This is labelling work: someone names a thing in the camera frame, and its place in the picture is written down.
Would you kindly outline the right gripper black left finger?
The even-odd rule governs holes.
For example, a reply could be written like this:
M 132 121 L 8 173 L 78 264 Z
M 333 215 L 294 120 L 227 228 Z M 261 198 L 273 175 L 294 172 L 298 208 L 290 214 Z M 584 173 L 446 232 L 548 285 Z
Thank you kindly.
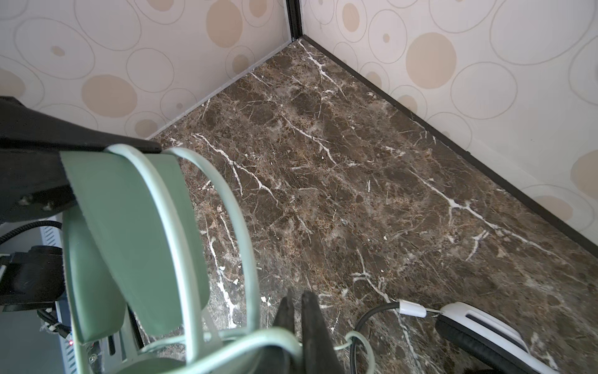
M 292 291 L 281 299 L 272 329 L 268 332 L 272 341 L 261 351 L 261 373 L 292 373 L 293 358 L 287 350 L 291 338 L 295 337 Z

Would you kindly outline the mint green headphones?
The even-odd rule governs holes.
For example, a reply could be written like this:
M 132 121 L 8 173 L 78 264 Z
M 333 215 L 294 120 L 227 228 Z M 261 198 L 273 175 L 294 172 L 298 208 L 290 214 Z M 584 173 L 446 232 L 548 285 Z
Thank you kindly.
M 251 350 L 241 337 L 260 328 L 254 251 L 241 208 L 221 174 L 194 151 L 143 154 L 124 144 L 101 152 L 63 151 L 76 204 L 63 215 L 64 270 L 78 346 L 118 333 L 134 312 L 150 335 L 183 327 L 185 359 L 126 359 L 125 372 L 230 369 Z M 222 199 L 244 274 L 246 325 L 217 330 L 206 307 L 210 282 L 202 236 L 179 166 L 192 162 Z

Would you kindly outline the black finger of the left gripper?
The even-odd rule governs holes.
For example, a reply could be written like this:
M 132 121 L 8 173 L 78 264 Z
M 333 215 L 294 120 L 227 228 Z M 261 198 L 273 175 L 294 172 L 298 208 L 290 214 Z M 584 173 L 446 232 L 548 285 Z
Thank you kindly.
M 60 153 L 102 152 L 119 143 L 145 154 L 162 151 L 153 141 L 87 129 L 2 96 L 1 222 L 47 218 L 74 206 L 76 198 Z

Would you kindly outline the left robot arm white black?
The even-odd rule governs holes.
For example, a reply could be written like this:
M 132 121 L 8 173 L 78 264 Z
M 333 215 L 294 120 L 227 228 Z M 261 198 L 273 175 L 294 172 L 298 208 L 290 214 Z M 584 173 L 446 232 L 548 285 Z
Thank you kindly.
M 36 112 L 14 97 L 1 98 L 1 221 L 32 228 L 61 224 L 50 217 L 75 206 L 62 151 L 101 152 L 124 143 L 158 154 L 158 143 L 87 129 Z M 62 251 L 34 246 L 1 259 L 1 304 L 9 310 L 43 309 L 65 291 Z

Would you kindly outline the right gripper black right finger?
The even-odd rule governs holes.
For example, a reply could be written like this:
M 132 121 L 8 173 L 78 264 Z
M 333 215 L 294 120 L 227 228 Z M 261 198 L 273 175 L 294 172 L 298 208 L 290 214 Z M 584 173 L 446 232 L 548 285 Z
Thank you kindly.
M 305 373 L 344 373 L 320 310 L 318 297 L 312 291 L 304 291 L 301 296 L 301 333 Z

